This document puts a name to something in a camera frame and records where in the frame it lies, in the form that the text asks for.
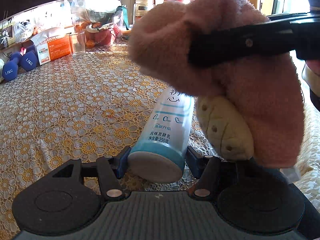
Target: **bottle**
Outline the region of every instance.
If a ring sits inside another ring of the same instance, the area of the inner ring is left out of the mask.
[[[136,0],[136,3],[133,5],[133,24],[153,7],[153,0]]]
[[[163,91],[128,156],[134,174],[156,183],[182,177],[193,107],[193,97],[172,87]]]

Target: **floral lace tablecloth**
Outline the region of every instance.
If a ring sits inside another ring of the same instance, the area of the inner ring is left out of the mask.
[[[94,162],[137,141],[167,87],[138,70],[127,45],[117,44],[80,59],[60,58],[0,85],[1,240],[19,231],[11,205],[21,190],[69,159]],[[190,143],[215,154],[195,115]],[[128,190],[182,190],[195,180],[186,167],[172,184],[152,184],[130,172],[120,182]],[[96,179],[86,178],[85,185],[99,192]]]

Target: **jar lid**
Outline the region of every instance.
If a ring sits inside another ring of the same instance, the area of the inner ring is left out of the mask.
[[[154,3],[153,0],[136,0],[136,3]]]

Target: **pink fuzzy cloth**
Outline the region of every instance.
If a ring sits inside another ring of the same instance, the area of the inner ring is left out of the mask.
[[[142,73],[180,92],[225,95],[251,130],[256,161],[285,168],[295,164],[304,132],[300,83],[289,54],[243,57],[207,69],[188,63],[193,35],[266,21],[247,0],[169,0],[136,22],[129,55]]]

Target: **orange label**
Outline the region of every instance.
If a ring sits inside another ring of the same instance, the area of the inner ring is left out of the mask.
[[[71,54],[69,36],[47,39],[51,61]]]

